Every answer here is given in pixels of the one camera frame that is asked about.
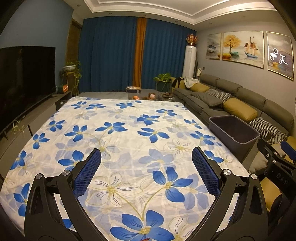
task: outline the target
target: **silver screw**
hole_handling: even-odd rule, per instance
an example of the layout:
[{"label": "silver screw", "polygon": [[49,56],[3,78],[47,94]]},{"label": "silver screw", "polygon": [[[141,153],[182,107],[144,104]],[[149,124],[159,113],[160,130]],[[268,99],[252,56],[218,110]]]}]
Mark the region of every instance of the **silver screw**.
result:
[{"label": "silver screw", "polygon": [[70,174],[70,171],[69,170],[64,170],[63,172],[62,172],[62,175],[63,176],[67,176],[67,175],[69,175]]},{"label": "silver screw", "polygon": [[251,178],[253,178],[253,179],[257,179],[257,175],[255,175],[255,174],[251,174]]},{"label": "silver screw", "polygon": [[225,175],[229,176],[229,175],[231,174],[231,171],[228,170],[228,169],[225,169],[225,170],[223,171],[223,173],[224,173]]},{"label": "silver screw", "polygon": [[42,177],[42,174],[40,173],[36,175],[36,179],[40,179],[41,177]]}]

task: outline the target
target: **gray trash bin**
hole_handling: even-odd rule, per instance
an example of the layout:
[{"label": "gray trash bin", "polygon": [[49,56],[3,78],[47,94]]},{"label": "gray trash bin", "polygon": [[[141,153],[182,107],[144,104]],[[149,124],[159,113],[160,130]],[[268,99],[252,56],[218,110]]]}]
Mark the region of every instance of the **gray trash bin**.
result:
[{"label": "gray trash bin", "polygon": [[252,149],[260,133],[234,115],[209,118],[209,129],[242,162]]}]

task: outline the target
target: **painted tree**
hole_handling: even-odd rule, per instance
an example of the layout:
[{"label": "painted tree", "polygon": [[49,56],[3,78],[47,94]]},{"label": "painted tree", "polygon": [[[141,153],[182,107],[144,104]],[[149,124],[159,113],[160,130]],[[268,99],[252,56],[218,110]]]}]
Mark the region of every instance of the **painted tree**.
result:
[{"label": "painted tree", "polygon": [[241,44],[241,40],[235,35],[227,35],[224,38],[224,47],[229,47],[229,53],[232,48],[237,48]]}]

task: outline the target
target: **floral tablecloth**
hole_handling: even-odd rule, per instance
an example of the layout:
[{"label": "floral tablecloth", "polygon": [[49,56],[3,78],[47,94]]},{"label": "floral tablecloth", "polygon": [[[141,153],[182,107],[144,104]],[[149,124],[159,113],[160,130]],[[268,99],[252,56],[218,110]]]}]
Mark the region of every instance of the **floral tablecloth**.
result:
[{"label": "floral tablecloth", "polygon": [[[78,199],[108,240],[185,240],[214,201],[192,163],[192,149],[236,175],[248,172],[202,122],[177,102],[75,97],[54,114],[13,163],[0,202],[24,230],[28,193],[36,174],[71,170],[93,148],[102,163]],[[74,229],[59,195],[66,227]],[[225,228],[237,196],[219,229]]]}]

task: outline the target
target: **blue curtain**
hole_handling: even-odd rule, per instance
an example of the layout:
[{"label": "blue curtain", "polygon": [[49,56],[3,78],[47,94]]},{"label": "blue curtain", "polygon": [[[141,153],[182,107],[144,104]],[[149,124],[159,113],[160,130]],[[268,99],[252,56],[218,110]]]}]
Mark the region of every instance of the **blue curtain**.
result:
[{"label": "blue curtain", "polygon": [[80,92],[124,91],[132,85],[136,25],[136,17],[84,20],[78,54]]},{"label": "blue curtain", "polygon": [[155,89],[153,78],[170,73],[181,77],[185,57],[186,37],[195,30],[165,21],[148,19],[146,26],[141,86]]}]

